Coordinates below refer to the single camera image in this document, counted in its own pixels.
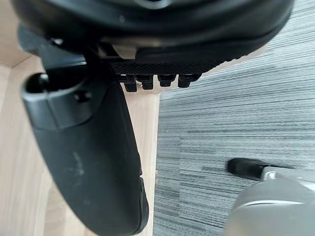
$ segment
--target gray carpet tile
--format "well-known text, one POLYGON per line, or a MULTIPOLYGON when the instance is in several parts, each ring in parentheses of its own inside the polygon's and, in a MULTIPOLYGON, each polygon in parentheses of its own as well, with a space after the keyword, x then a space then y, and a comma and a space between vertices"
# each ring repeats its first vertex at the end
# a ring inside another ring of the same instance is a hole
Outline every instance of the gray carpet tile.
POLYGON ((254 183, 234 157, 315 170, 315 0, 297 0, 265 54, 161 96, 155 236, 220 236, 254 183))

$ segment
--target screw hole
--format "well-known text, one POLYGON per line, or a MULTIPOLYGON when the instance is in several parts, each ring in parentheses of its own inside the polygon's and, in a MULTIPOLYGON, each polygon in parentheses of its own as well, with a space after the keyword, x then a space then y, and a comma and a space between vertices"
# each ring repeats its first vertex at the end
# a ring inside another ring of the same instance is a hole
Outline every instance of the screw hole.
POLYGON ((76 91, 74 98, 78 103, 84 103, 90 101, 92 94, 85 90, 76 91))

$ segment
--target wooden floor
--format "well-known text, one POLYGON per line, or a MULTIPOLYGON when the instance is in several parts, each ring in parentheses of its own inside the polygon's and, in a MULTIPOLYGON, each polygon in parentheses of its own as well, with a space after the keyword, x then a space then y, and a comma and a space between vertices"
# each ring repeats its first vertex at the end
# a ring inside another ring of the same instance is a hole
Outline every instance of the wooden floor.
MULTIPOLYGON (((42 71, 31 57, 11 69, 0 67, 0 236, 93 236, 53 184, 26 117, 20 87, 42 71)), ((153 234, 159 96, 127 94, 150 206, 141 236, 153 234)))

